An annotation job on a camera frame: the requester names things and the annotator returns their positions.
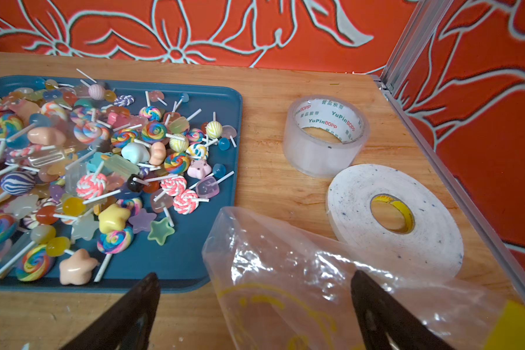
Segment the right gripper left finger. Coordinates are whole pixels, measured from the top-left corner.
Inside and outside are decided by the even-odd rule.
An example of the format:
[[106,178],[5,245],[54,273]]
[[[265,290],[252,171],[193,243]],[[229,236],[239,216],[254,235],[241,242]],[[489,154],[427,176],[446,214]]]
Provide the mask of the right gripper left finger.
[[63,349],[147,349],[160,300],[157,274],[146,275]]

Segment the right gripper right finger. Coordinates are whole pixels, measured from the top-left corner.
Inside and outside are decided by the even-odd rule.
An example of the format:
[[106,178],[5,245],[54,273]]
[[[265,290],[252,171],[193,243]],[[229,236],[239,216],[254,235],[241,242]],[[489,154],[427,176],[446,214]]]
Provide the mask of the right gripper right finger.
[[366,349],[450,349],[363,271],[351,278],[351,300]]

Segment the candy ziploc bag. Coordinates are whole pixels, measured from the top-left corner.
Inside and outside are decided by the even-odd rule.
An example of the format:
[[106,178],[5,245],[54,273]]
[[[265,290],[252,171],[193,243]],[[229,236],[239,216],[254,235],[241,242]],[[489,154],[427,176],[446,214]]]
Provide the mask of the candy ziploc bag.
[[202,255],[237,349],[366,349],[351,300],[356,271],[450,349],[525,349],[520,303],[247,209],[220,210]]

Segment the blue plastic tray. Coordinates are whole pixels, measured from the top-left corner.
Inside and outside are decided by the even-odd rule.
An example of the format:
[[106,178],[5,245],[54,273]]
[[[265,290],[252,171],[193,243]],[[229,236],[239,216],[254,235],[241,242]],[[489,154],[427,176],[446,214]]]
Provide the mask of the blue plastic tray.
[[[145,93],[159,90],[164,95],[163,109],[170,109],[183,93],[190,97],[182,103],[178,112],[183,116],[192,115],[197,109],[200,115],[192,119],[198,127],[216,119],[223,125],[230,125],[240,132],[243,115],[241,94],[227,87],[183,85],[169,83],[144,83],[109,80],[106,83],[117,95],[131,95],[135,102],[129,106],[136,114],[146,106]],[[175,234],[166,239],[162,246],[150,241],[146,233],[138,233],[124,252],[115,255],[102,280],[84,286],[64,286],[60,283],[59,265],[33,282],[18,281],[14,271],[0,279],[0,291],[47,292],[47,293],[126,293],[149,273],[156,273],[163,293],[186,293],[197,290],[208,283],[210,278],[201,255],[204,242],[221,208],[233,206],[236,195],[237,177],[232,176],[220,184],[220,193],[210,202],[203,203],[192,214],[181,215],[171,211],[175,223]]]

